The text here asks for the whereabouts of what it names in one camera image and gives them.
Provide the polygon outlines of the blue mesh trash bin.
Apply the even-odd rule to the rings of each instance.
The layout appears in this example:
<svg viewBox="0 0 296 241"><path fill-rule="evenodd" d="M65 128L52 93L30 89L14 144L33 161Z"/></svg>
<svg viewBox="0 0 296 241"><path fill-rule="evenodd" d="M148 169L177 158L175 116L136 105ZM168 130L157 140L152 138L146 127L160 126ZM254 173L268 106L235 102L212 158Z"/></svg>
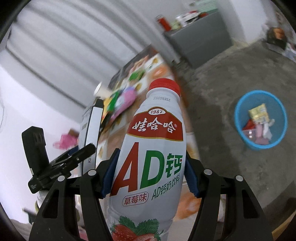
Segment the blue mesh trash bin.
<svg viewBox="0 0 296 241"><path fill-rule="evenodd" d="M243 142L253 150L266 150L278 145L287 131L287 113L284 105L273 94L254 90L241 97L234 111L235 127ZM255 144L255 126L263 125L263 137L268 145Z"/></svg>

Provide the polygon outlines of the red thermos bottle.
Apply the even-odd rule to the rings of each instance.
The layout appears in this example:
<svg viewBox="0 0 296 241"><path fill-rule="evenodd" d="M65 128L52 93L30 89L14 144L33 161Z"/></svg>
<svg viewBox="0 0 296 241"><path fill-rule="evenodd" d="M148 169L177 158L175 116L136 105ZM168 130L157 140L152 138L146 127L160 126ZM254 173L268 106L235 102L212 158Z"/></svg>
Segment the red thermos bottle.
<svg viewBox="0 0 296 241"><path fill-rule="evenodd" d="M166 32L171 31L171 25L163 15L158 15L156 21Z"/></svg>

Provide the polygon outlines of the white paper cup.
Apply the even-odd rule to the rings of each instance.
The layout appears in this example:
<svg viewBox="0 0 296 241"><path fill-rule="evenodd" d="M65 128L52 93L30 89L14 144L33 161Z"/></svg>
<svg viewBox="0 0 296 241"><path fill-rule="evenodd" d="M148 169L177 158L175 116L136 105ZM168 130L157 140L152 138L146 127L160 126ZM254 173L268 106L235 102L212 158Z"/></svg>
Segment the white paper cup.
<svg viewBox="0 0 296 241"><path fill-rule="evenodd" d="M100 82L99 85L97 85L93 95L95 97L100 97L101 99L106 99L112 95L112 91L108 87L104 86L102 82Z"/></svg>

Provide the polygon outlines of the grey cabinet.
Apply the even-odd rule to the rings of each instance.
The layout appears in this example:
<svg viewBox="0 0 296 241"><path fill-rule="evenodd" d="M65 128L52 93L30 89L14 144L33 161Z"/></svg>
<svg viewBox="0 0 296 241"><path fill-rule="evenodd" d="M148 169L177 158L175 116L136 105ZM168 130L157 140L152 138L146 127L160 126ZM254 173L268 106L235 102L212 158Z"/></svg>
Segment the grey cabinet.
<svg viewBox="0 0 296 241"><path fill-rule="evenodd" d="M224 20L217 9L183 28L165 32L164 36L192 68L202 66L233 46Z"/></svg>

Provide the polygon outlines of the dark printed box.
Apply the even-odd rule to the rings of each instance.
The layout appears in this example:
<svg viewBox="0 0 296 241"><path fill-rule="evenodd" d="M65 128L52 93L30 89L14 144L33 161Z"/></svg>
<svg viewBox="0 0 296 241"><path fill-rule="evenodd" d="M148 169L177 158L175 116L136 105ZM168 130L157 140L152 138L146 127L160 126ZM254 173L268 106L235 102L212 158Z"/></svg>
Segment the dark printed box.
<svg viewBox="0 0 296 241"><path fill-rule="evenodd" d="M111 78L108 88L114 90L121 80L129 76L129 72L136 62L140 61L142 58L145 58L146 56L148 56L149 59L156 54L158 54L158 51L152 45L148 45L147 47L145 47Z"/></svg>

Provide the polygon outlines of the pink plastic bag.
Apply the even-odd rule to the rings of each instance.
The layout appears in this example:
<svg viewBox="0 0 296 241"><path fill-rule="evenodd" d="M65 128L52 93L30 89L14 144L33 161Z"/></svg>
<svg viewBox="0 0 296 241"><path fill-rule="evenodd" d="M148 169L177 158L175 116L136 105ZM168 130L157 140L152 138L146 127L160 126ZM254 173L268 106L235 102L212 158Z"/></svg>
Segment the pink plastic bag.
<svg viewBox="0 0 296 241"><path fill-rule="evenodd" d="M53 147L60 150L69 150L78 145L78 138L69 134L63 134L59 141L53 143Z"/></svg>

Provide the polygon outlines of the white black box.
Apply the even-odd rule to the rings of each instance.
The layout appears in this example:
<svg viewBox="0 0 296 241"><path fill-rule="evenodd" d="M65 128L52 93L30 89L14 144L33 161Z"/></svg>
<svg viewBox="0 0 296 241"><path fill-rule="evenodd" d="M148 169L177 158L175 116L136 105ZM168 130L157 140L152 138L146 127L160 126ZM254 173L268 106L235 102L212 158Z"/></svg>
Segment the white black box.
<svg viewBox="0 0 296 241"><path fill-rule="evenodd" d="M98 97L85 109L80 125L79 149L90 143L97 147L103 110L103 100ZM81 175L96 168L96 152L79 164Z"/></svg>

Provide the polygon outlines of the green red chip bag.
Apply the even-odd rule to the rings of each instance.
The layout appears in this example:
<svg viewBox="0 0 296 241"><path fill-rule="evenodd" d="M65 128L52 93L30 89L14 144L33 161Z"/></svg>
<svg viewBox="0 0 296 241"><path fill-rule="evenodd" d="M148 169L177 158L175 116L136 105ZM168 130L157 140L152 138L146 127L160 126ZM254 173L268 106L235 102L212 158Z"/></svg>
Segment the green red chip bag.
<svg viewBox="0 0 296 241"><path fill-rule="evenodd" d="M123 90L117 90L110 97L104 100L104 109L102 114L101 123L103 123L104 119L107 116L110 116L111 121L115 120L115 104L118 98L122 95Z"/></svg>

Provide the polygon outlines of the pink sponge block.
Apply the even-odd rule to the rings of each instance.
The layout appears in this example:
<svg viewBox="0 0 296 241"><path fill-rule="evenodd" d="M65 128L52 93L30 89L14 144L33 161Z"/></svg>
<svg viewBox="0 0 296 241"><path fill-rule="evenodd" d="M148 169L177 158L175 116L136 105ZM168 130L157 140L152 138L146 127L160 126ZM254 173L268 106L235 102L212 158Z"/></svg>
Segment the pink sponge block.
<svg viewBox="0 0 296 241"><path fill-rule="evenodd" d="M256 133L255 133L256 137L255 137L254 143L258 145L268 145L269 139L263 137L263 125L262 124L256 125L255 130L256 130Z"/></svg>

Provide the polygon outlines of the pink purple snack bag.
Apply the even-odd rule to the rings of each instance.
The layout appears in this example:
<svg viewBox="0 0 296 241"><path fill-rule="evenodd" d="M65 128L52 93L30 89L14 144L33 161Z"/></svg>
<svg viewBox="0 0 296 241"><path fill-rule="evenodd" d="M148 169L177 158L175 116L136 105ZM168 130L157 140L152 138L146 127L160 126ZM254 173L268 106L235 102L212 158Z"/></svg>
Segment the pink purple snack bag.
<svg viewBox="0 0 296 241"><path fill-rule="evenodd" d="M128 109L136 100L137 91L135 87L128 87L123 90L122 94L118 97L114 112L111 116L111 120L114 121L120 114Z"/></svg>

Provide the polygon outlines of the grey curtain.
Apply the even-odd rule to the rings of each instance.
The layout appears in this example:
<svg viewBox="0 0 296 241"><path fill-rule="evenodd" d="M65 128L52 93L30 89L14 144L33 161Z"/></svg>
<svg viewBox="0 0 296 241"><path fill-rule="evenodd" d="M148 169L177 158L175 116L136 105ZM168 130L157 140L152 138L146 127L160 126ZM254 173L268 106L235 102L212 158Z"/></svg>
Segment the grey curtain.
<svg viewBox="0 0 296 241"><path fill-rule="evenodd" d="M1 65L49 105L79 110L148 45L169 54L133 1L18 1Z"/></svg>

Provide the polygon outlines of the small green snack packet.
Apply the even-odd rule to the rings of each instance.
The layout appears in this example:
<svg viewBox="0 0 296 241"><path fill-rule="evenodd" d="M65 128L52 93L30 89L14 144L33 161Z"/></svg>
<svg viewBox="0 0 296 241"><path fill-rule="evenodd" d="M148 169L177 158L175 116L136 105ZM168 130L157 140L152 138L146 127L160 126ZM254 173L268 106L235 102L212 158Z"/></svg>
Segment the small green snack packet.
<svg viewBox="0 0 296 241"><path fill-rule="evenodd" d="M141 80L141 78L145 75L145 71L144 70L137 70L135 72L133 72L130 77L129 77L129 81L139 81Z"/></svg>

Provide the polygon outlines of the white AD milk bottle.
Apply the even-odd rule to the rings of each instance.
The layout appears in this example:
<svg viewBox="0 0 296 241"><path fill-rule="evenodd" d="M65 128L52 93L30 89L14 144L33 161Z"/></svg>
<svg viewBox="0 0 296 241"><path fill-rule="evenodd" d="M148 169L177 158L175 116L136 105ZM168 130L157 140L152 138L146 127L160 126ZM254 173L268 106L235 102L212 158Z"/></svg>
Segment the white AD milk bottle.
<svg viewBox="0 0 296 241"><path fill-rule="evenodd" d="M108 200L107 224L114 240L168 238L186 159L180 96L174 80L154 80L129 124Z"/></svg>

